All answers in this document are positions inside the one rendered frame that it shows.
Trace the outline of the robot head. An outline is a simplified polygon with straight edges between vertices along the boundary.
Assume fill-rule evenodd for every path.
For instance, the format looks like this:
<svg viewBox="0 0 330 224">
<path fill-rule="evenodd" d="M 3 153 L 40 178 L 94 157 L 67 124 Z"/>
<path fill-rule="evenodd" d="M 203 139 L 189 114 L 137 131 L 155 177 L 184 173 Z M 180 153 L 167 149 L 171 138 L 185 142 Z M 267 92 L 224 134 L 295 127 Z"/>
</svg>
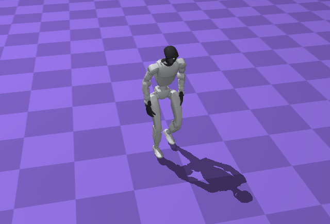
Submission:
<svg viewBox="0 0 330 224">
<path fill-rule="evenodd" d="M 173 65 L 173 63 L 176 61 L 177 57 L 179 56 L 174 46 L 165 47 L 164 54 L 166 58 L 162 59 L 161 63 L 166 62 L 167 64 L 164 63 L 165 66 Z"/>
</svg>

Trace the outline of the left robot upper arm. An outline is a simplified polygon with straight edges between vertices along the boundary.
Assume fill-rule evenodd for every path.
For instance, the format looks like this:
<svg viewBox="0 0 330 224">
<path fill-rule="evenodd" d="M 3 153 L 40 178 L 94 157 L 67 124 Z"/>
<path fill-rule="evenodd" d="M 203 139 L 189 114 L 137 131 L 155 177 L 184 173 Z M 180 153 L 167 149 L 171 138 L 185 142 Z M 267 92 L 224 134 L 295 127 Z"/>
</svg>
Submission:
<svg viewBox="0 0 330 224">
<path fill-rule="evenodd" d="M 179 72 L 177 73 L 177 78 L 178 79 L 184 79 L 184 72 L 186 68 L 186 63 L 183 58 L 177 59 L 179 63 Z"/>
</svg>

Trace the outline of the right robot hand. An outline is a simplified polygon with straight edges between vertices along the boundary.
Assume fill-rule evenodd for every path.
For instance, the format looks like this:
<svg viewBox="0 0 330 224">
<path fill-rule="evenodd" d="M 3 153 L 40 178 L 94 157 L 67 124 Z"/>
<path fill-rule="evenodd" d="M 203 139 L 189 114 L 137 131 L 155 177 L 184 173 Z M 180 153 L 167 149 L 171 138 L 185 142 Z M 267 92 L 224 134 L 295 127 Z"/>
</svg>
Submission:
<svg viewBox="0 0 330 224">
<path fill-rule="evenodd" d="M 145 104 L 147 114 L 148 114 L 149 116 L 151 116 L 151 117 L 154 117 L 153 114 L 154 114 L 154 115 L 156 115 L 156 114 L 155 114 L 155 113 L 152 111 L 152 109 L 151 109 L 151 101 L 149 100 L 149 101 L 147 102 L 147 104 L 148 104 L 148 105 Z"/>
</svg>

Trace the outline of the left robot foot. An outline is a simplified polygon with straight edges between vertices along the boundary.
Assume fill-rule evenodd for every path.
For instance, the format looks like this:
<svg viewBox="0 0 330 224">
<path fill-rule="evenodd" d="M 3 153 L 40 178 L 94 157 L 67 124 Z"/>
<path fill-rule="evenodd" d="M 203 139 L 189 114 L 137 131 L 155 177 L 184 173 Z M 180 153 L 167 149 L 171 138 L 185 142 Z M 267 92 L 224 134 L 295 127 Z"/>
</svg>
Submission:
<svg viewBox="0 0 330 224">
<path fill-rule="evenodd" d="M 171 144 L 171 145 L 174 145 L 175 144 L 175 140 L 173 139 L 173 137 L 172 137 L 172 134 L 167 134 L 167 130 L 168 129 L 164 129 L 164 131 L 163 131 L 163 133 L 164 133 L 164 135 L 166 136 L 166 139 L 167 139 L 167 141 Z"/>
</svg>

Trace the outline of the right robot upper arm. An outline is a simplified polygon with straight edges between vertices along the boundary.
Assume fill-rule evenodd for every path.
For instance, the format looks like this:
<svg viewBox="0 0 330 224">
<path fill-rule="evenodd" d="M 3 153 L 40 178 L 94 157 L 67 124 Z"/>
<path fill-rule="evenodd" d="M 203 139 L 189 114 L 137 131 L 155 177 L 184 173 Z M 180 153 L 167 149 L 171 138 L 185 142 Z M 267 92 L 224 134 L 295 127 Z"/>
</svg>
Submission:
<svg viewBox="0 0 330 224">
<path fill-rule="evenodd" d="M 151 78 L 153 77 L 154 74 L 156 74 L 158 72 L 158 69 L 159 69 L 159 65 L 157 63 L 155 64 L 150 64 L 148 67 L 147 67 L 147 72 L 144 76 L 144 79 L 142 81 L 143 82 L 146 82 L 147 83 L 147 87 L 149 87 L 151 85 Z"/>
</svg>

